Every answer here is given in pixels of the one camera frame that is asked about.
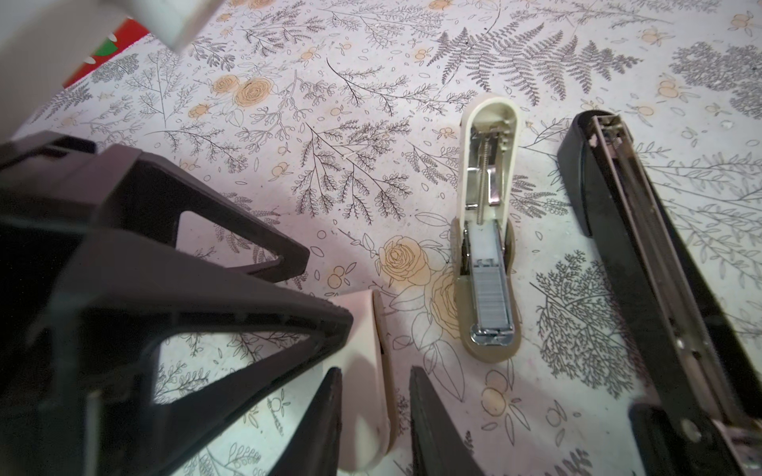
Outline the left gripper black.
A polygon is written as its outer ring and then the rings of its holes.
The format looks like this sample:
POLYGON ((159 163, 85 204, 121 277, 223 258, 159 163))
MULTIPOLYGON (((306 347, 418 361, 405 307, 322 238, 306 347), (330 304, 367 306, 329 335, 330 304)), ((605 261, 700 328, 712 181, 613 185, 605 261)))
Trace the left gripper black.
POLYGON ((43 133, 1 152, 1 470, 119 471, 119 150, 43 133))

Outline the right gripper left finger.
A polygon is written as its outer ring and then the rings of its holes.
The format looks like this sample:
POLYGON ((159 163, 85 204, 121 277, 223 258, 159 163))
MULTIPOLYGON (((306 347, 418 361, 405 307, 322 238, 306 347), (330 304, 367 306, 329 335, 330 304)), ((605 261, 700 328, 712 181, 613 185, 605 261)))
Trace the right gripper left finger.
POLYGON ((331 367, 297 430, 269 474, 337 475, 341 446, 343 373, 331 367))

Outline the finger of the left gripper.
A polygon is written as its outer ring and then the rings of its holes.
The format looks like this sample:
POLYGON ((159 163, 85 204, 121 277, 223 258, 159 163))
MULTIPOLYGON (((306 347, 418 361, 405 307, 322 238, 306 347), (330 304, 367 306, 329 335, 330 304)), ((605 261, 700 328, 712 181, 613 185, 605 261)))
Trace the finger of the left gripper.
POLYGON ((238 272, 279 283, 302 275, 310 251, 255 217, 169 160, 126 146, 111 146, 95 160, 96 184, 113 187, 113 223, 174 248, 182 215, 190 212, 276 256, 239 266, 238 272))
POLYGON ((293 437, 275 401, 347 340, 348 311, 119 231, 119 471, 270 475, 293 437))

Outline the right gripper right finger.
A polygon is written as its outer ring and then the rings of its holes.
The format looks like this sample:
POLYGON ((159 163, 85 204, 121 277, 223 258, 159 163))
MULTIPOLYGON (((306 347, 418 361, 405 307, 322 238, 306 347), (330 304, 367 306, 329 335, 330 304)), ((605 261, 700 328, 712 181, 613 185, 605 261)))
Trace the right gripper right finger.
POLYGON ((426 371, 411 368, 411 438, 414 475, 483 475, 426 371))

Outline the beige mini stapler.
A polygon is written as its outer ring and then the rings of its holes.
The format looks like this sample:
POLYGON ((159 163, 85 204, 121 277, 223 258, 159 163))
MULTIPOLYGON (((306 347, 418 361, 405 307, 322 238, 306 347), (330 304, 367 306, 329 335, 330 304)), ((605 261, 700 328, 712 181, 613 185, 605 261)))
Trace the beige mini stapler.
POLYGON ((323 363, 323 369, 337 367, 343 375, 337 467, 341 473, 366 473, 393 447, 399 426, 383 303, 371 290, 331 302, 353 318, 344 347, 323 363))
POLYGON ((476 97, 460 120, 458 207, 452 222, 454 303, 460 340, 485 363, 510 359, 521 343, 510 281, 515 236, 510 222, 520 114, 508 98, 476 97))

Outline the black stapler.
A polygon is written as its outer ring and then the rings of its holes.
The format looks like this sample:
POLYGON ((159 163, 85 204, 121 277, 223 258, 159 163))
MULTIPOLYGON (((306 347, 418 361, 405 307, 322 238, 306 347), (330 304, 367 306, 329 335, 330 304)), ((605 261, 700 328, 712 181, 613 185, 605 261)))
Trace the black stapler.
POLYGON ((558 152, 659 401, 628 416, 649 475, 757 475, 761 385, 633 147, 625 122, 573 117, 558 152))

